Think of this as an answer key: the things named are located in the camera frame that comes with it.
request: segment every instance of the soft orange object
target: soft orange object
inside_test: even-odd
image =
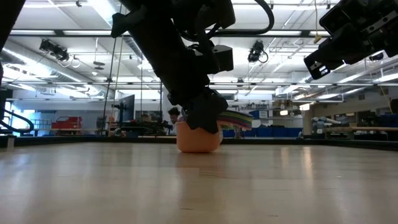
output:
[[[220,146],[223,137],[218,132],[211,134],[202,128],[191,130],[185,121],[177,122],[177,147],[182,152],[213,152]]]

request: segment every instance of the red machine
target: red machine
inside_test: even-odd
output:
[[[59,117],[51,124],[51,129],[81,129],[81,117]]]

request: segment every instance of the person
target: person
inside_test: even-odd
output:
[[[177,135],[177,128],[175,127],[175,123],[178,121],[178,117],[180,116],[180,114],[181,113],[177,107],[173,107],[169,110],[169,115],[170,115],[169,125],[173,127],[169,128],[169,130],[167,131],[168,135]]]

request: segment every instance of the wooden floor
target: wooden floor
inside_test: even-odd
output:
[[[0,153],[1,224],[398,223],[398,153],[64,144]]]

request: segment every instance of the orange ball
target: orange ball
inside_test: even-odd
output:
[[[206,153],[217,150],[223,140],[222,131],[211,134],[202,128],[191,130],[185,121],[177,122],[177,147],[182,152]]]

